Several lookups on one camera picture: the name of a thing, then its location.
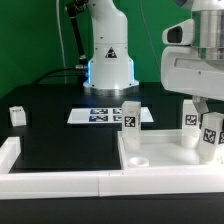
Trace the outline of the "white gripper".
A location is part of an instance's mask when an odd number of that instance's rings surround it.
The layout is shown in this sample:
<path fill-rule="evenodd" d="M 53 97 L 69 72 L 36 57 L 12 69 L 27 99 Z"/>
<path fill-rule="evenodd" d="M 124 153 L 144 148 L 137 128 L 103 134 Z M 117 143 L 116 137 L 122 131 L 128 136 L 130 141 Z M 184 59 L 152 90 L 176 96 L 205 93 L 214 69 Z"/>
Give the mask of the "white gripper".
<path fill-rule="evenodd" d="M 164 30 L 162 40 L 162 85 L 193 96 L 199 129 L 209 112 L 207 98 L 224 101 L 224 29 L 216 18 L 188 19 Z"/>

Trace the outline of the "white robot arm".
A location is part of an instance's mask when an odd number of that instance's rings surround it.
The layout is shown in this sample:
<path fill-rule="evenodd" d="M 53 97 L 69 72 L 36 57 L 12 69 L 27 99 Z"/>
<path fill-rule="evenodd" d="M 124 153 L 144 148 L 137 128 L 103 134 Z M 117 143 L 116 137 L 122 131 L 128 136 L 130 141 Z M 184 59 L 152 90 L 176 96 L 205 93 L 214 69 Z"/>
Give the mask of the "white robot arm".
<path fill-rule="evenodd" d="M 201 114 L 207 98 L 224 101 L 224 0 L 173 0 L 191 11 L 191 18 L 163 31 L 161 58 L 165 89 L 193 97 Z M 94 53 L 87 59 L 79 48 L 84 89 L 98 95 L 123 95 L 136 88 L 134 63 L 128 54 L 127 17 L 113 0 L 73 0 L 66 6 L 72 22 L 88 10 Z"/>

